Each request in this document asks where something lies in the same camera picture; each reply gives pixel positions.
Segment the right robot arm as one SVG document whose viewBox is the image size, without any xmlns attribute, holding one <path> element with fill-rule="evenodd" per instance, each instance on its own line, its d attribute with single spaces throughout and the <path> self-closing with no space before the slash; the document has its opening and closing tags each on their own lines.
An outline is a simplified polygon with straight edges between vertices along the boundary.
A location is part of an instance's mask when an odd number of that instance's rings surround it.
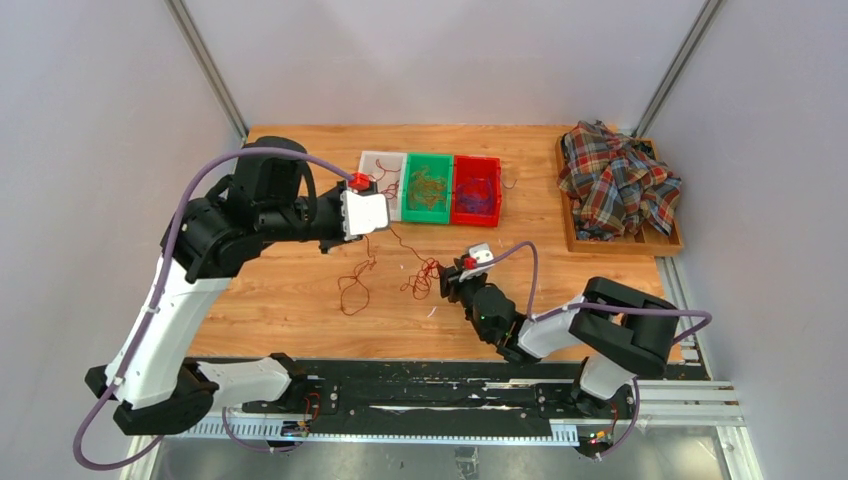
<svg viewBox="0 0 848 480">
<path fill-rule="evenodd" d="M 592 349 L 571 390 L 574 408 L 595 417 L 620 387 L 639 375 L 665 371 L 680 314 L 665 300 L 604 277 L 591 278 L 569 303 L 530 316 L 485 274 L 439 270 L 440 294 L 460 304 L 481 341 L 506 361 L 533 364 L 559 350 Z"/>
</svg>

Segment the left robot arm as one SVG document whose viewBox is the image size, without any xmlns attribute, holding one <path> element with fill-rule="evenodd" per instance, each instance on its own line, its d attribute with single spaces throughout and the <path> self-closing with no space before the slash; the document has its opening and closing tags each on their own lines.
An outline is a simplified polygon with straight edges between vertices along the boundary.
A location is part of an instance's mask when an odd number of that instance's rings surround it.
<svg viewBox="0 0 848 480">
<path fill-rule="evenodd" d="M 280 242 L 314 241 L 322 253 L 363 238 L 357 200 L 383 206 L 370 180 L 309 154 L 299 143 L 263 137 L 214 159 L 234 171 L 204 195 L 191 180 L 161 242 L 139 315 L 114 359 L 88 370 L 99 405 L 128 436 L 184 432 L 208 414 L 270 401 L 283 413 L 306 400 L 305 377 L 287 355 L 216 363 L 188 350 L 209 310 L 243 267 Z"/>
</svg>

